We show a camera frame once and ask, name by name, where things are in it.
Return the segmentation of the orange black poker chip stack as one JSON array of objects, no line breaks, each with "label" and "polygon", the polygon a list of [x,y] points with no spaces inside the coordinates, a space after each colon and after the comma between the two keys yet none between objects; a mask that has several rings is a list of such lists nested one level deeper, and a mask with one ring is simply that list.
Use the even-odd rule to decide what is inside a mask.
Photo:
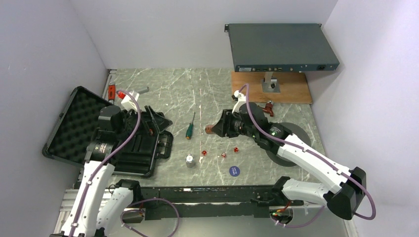
[{"label": "orange black poker chip stack", "polygon": [[207,126],[205,127],[205,133],[206,133],[206,134],[214,134],[214,132],[213,132],[213,127],[214,127],[214,125],[207,125]]}]

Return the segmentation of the blue tan poker chip stack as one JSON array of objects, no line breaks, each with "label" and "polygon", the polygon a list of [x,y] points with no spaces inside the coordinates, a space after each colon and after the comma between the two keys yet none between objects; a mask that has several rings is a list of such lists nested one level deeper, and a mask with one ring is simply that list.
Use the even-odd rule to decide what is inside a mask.
[{"label": "blue tan poker chip stack", "polygon": [[185,158],[186,166],[192,168],[196,165],[195,159],[192,154],[188,154]]}]

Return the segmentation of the black poker set case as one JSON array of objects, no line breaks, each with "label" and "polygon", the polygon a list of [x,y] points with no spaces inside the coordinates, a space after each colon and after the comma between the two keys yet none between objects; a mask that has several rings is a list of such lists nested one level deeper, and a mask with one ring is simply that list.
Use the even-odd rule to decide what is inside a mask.
[{"label": "black poker set case", "polygon": [[167,128],[173,122],[151,106],[140,113],[121,109],[82,86],[72,91],[42,154],[79,167],[89,160],[103,161],[126,141],[138,121],[134,136],[109,162],[115,174],[149,178],[157,160],[170,157],[173,135]]}]

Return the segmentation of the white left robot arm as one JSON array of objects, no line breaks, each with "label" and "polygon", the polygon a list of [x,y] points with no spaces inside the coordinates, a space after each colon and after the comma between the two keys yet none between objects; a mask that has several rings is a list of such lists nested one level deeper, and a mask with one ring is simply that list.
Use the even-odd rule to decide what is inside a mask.
[{"label": "white left robot arm", "polygon": [[86,148],[81,185],[67,220],[55,236],[107,236],[124,209],[136,207],[144,199],[138,181],[122,179],[104,207],[100,206],[119,158],[148,152],[153,161],[159,137],[171,125],[171,120],[150,106],[143,112],[114,105],[101,109],[98,127]]}]

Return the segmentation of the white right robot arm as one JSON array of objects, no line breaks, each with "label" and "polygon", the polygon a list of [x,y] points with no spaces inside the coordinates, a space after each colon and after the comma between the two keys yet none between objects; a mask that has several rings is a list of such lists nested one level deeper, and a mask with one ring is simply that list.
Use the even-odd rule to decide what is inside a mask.
[{"label": "white right robot arm", "polygon": [[284,123],[270,122],[255,103],[223,110],[219,121],[206,126],[205,132],[219,137],[250,137],[278,165],[299,166],[319,180],[302,182],[282,176],[272,189],[278,205],[289,200],[322,204],[336,216],[351,220],[366,195],[367,176],[363,169],[350,169],[313,150]]}]

